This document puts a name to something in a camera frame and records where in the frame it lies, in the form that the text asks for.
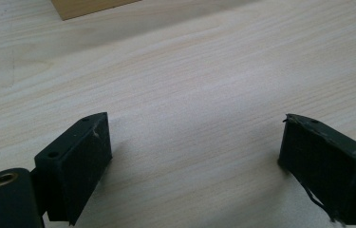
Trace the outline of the brown cardboard sheet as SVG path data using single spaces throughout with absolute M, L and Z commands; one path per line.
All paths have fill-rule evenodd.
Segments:
M 50 0 L 62 20 L 108 10 L 140 0 Z

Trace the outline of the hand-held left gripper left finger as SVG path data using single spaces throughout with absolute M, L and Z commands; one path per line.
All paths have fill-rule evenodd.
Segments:
M 48 218 L 74 225 L 111 159 L 105 112 L 81 118 L 36 155 Z

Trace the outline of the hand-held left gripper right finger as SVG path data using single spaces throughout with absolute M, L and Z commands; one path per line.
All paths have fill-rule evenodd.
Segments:
M 356 225 L 356 141 L 320 121 L 289 114 L 278 164 L 330 219 Z

